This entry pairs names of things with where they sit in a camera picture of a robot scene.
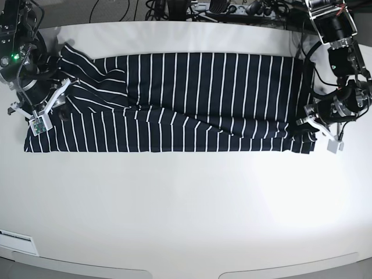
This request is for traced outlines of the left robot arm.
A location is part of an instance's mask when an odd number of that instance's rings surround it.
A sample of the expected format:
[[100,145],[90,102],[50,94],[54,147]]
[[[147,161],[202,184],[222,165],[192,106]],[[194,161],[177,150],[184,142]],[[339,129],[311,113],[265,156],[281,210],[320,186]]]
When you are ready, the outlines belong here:
[[[318,102],[311,106],[316,119],[324,124],[355,121],[371,106],[371,74],[359,44],[357,28],[345,1],[304,1],[319,41],[306,54],[303,83]],[[328,61],[337,78],[337,89],[320,95],[310,85],[310,58],[321,45],[328,45]]]

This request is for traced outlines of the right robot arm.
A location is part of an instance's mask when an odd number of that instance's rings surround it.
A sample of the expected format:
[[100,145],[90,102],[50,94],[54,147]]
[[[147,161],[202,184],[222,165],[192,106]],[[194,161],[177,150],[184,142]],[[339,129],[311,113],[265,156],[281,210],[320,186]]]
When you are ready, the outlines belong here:
[[5,1],[1,11],[1,83],[16,91],[15,107],[40,112],[62,85],[59,58],[40,33],[45,11],[36,1]]

